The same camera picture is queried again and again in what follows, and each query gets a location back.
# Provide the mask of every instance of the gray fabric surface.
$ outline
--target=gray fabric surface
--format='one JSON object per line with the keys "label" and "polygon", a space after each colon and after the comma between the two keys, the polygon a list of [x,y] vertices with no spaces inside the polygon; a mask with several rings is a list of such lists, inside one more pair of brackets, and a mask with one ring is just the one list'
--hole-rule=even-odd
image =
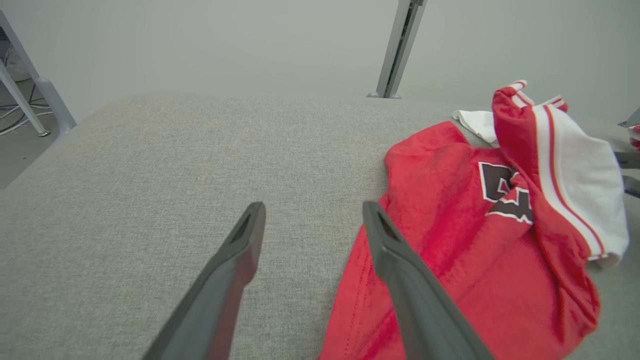
{"label": "gray fabric surface", "polygon": [[[140,357],[245,207],[262,200],[262,255],[232,357],[317,356],[362,201],[385,191],[386,151],[456,109],[194,95],[104,108],[0,193],[5,353]],[[640,318],[632,250],[619,268],[594,274],[603,329],[576,359],[638,351],[618,328]]]}

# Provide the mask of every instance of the printed number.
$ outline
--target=printed number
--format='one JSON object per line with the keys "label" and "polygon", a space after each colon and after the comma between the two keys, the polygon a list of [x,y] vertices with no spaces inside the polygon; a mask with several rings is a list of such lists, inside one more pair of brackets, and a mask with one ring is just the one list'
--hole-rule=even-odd
{"label": "printed number", "polygon": [[516,187],[515,200],[504,198],[513,189],[511,180],[518,172],[509,167],[483,162],[480,162],[479,166],[484,199],[495,203],[487,215],[502,215],[519,222],[533,224],[533,211],[531,211],[528,190]]}

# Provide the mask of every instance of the red jersey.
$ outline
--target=red jersey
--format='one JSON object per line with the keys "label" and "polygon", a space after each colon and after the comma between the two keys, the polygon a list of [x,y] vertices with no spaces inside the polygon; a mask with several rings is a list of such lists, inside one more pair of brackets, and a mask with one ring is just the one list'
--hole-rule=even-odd
{"label": "red jersey", "polygon": [[[627,247],[623,187],[609,145],[564,101],[533,105],[525,84],[494,95],[499,148],[470,146],[450,122],[393,146],[380,204],[497,359],[561,359],[597,325],[587,261],[614,265]],[[361,229],[320,358],[400,357]]]}

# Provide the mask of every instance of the metal table leg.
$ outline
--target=metal table leg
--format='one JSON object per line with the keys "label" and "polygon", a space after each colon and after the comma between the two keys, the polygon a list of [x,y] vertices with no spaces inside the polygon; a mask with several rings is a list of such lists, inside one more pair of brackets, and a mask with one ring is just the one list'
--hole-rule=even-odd
{"label": "metal table leg", "polygon": [[418,32],[426,0],[398,0],[396,19],[391,29],[385,61],[375,92],[367,97],[402,99],[397,94],[404,67]]}
{"label": "metal table leg", "polygon": [[3,63],[0,63],[0,78],[2,79],[2,82],[4,83],[6,88],[9,89],[9,92],[15,99],[15,102],[20,106],[20,109],[22,109],[24,114],[27,115],[27,118],[29,119],[29,121],[31,121],[33,127],[36,129],[36,131],[38,131],[38,136],[43,137],[51,134],[50,131],[45,130],[44,126],[42,126],[40,119],[38,119],[27,100],[24,98],[24,96],[22,96],[22,92],[20,92],[18,85],[15,84],[15,82],[11,78],[11,75],[9,75],[9,72],[6,70],[6,67],[4,67]]}

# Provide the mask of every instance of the white cloth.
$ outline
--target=white cloth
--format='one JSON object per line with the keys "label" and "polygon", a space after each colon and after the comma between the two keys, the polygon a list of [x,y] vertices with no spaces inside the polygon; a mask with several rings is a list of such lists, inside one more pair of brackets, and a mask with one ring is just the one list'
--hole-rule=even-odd
{"label": "white cloth", "polygon": [[457,110],[451,115],[459,120],[465,129],[479,136],[493,147],[500,147],[498,138],[493,129],[493,113],[490,111],[465,111]]}

